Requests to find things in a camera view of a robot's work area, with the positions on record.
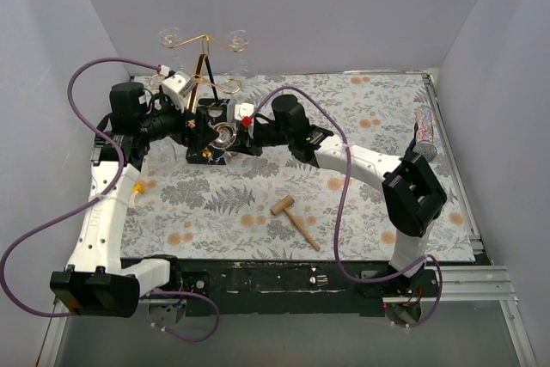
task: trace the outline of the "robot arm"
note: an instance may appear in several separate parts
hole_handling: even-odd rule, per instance
[[[218,137],[208,125],[207,111],[184,107],[190,88],[169,76],[162,84],[159,108],[148,113],[143,85],[122,83],[111,92],[113,140],[125,154],[125,167],[116,187],[87,210],[75,250],[63,272],[54,272],[52,291],[73,313],[79,315],[131,316],[139,298],[157,287],[178,290],[172,273],[175,257],[148,257],[122,269],[120,243],[131,192],[138,180],[150,141],[171,137],[199,152]],[[235,109],[235,114],[242,112]],[[301,162],[345,174],[346,151],[340,138],[329,130],[311,125],[294,95],[281,95],[272,102],[274,121],[244,126],[235,117],[237,139],[227,150],[260,155],[265,146],[288,145]],[[388,215],[397,229],[390,266],[399,271],[424,255],[433,222],[446,195],[427,161],[419,154],[403,158],[383,155],[360,146],[351,148],[351,177],[384,194]],[[97,197],[115,176],[118,167],[113,148],[100,138],[92,155],[90,197]],[[411,278],[422,264],[404,273]]]

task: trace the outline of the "wooden hammer handle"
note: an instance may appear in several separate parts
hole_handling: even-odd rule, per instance
[[[294,217],[294,215],[292,215],[292,212],[289,211],[288,208],[284,208],[284,213],[288,216],[288,218],[290,218],[290,220],[292,221],[292,223],[294,225],[296,225],[296,228],[298,228],[298,230],[302,233],[303,236],[306,237],[306,240],[308,240],[308,242],[311,244],[311,246],[313,248],[315,248],[315,251],[319,251],[321,249],[321,247],[319,247],[319,245],[317,244],[317,242],[315,242],[315,240],[311,237],[310,234],[308,234],[308,231],[306,231],[306,229],[303,227],[303,225],[301,225],[298,220],[296,219],[296,217]]]

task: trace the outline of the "white connector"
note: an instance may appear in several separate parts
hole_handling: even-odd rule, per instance
[[[186,73],[178,70],[171,77],[161,83],[162,92],[166,94],[181,112],[185,111],[186,98],[189,92],[197,86],[195,80]]]
[[[241,121],[247,116],[252,116],[254,112],[254,105],[252,103],[237,103],[235,105],[235,111],[233,113],[233,119],[236,121]]]
[[[168,68],[165,64],[161,64],[161,69],[159,69],[158,74],[160,76],[168,77],[170,73],[170,68]]]

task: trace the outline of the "wooden hammer head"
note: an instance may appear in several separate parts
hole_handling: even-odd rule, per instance
[[[271,212],[273,215],[278,215],[283,212],[284,208],[288,208],[292,204],[294,204],[294,199],[290,195],[287,195],[271,207]]]

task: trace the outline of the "floral tablecloth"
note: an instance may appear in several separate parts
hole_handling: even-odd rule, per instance
[[[148,78],[138,77],[147,83]],[[294,85],[311,94],[345,130],[353,144],[403,155],[413,137],[414,110],[429,103],[419,74],[322,74],[259,76],[239,101],[258,103],[271,90]],[[333,129],[315,108],[300,100],[317,125]],[[452,167],[435,130],[439,155],[431,164],[449,196],[428,250],[440,260],[473,260],[467,214],[461,210]],[[238,155],[228,166],[189,165],[186,148],[169,139],[151,145],[141,183],[145,194],[130,209],[122,255],[173,254],[188,259],[332,260],[336,208],[344,176],[294,160],[285,147],[262,157]],[[316,252],[285,215],[269,209],[292,195],[292,212],[321,246]],[[389,260],[395,229],[383,196],[351,181],[340,231],[346,260]]]

